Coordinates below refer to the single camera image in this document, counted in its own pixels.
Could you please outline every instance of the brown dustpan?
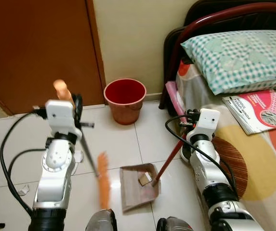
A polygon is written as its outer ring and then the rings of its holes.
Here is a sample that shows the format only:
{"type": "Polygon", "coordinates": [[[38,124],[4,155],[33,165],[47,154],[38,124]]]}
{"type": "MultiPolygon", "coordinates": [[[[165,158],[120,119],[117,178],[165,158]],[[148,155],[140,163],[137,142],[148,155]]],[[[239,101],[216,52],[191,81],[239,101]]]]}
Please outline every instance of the brown dustpan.
{"type": "Polygon", "coordinates": [[[123,212],[154,201],[160,191],[160,181],[156,185],[148,183],[142,186],[139,178],[149,172],[153,179],[157,170],[153,164],[124,166],[120,168],[120,187],[123,212]]]}

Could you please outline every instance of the plastic bucket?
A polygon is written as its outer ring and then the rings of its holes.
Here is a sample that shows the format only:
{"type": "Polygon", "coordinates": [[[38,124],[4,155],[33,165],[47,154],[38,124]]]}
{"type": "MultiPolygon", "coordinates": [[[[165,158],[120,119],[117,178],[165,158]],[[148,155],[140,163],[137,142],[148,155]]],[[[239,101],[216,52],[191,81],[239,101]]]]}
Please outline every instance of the plastic bucket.
{"type": "Polygon", "coordinates": [[[145,95],[145,86],[131,78],[115,80],[104,90],[114,120],[123,125],[133,124],[139,118],[145,95]]]}

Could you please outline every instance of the wooden door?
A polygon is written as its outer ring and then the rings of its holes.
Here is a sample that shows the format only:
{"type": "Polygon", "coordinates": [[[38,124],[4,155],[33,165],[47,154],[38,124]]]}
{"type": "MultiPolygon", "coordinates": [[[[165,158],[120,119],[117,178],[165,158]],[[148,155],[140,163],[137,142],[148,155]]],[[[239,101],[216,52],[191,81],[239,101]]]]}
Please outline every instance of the wooden door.
{"type": "Polygon", "coordinates": [[[28,112],[59,78],[84,105],[104,103],[85,1],[0,0],[0,102],[28,112]]]}

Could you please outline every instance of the checkered pillowcase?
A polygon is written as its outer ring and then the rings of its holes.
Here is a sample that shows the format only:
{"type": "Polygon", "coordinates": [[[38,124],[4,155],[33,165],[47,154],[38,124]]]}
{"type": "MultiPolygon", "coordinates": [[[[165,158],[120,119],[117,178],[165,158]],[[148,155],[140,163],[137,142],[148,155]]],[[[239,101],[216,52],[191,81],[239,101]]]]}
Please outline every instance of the checkered pillowcase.
{"type": "Polygon", "coordinates": [[[276,30],[200,35],[181,45],[215,95],[276,89],[276,30]]]}

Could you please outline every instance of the magazine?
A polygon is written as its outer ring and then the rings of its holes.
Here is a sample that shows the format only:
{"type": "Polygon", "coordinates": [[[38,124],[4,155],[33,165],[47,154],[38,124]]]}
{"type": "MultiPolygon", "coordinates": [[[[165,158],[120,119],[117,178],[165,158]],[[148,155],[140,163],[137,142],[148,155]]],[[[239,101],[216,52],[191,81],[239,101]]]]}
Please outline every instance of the magazine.
{"type": "Polygon", "coordinates": [[[247,135],[276,128],[276,92],[262,90],[222,98],[247,135]]]}

